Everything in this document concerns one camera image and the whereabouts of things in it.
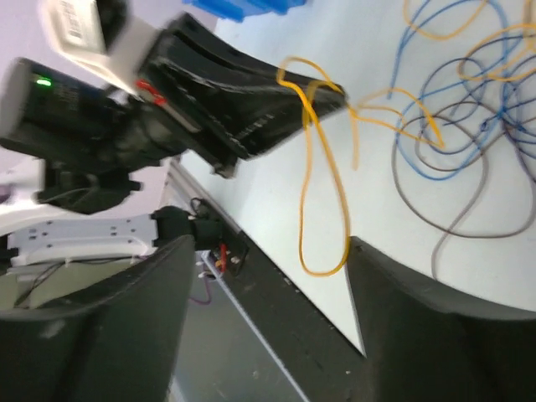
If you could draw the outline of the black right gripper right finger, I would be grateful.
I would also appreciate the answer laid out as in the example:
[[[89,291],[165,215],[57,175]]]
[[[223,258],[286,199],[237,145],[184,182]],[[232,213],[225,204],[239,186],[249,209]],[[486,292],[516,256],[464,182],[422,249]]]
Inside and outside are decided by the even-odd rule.
[[[362,401],[533,401],[535,314],[458,291],[351,239]]]

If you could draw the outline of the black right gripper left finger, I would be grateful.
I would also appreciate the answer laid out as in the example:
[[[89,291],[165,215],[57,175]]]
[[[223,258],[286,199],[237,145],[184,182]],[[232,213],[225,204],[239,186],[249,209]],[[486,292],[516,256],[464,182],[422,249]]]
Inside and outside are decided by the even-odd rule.
[[[2,400],[164,401],[194,260],[184,235],[85,289],[2,312]]]

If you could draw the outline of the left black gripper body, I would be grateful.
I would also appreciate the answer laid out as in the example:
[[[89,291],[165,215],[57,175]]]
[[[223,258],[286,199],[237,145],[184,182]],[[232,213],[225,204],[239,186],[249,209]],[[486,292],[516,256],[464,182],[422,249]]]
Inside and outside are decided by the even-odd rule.
[[[186,151],[224,178],[260,154],[260,61],[184,13],[156,37],[135,74],[138,100],[104,149],[135,171]]]

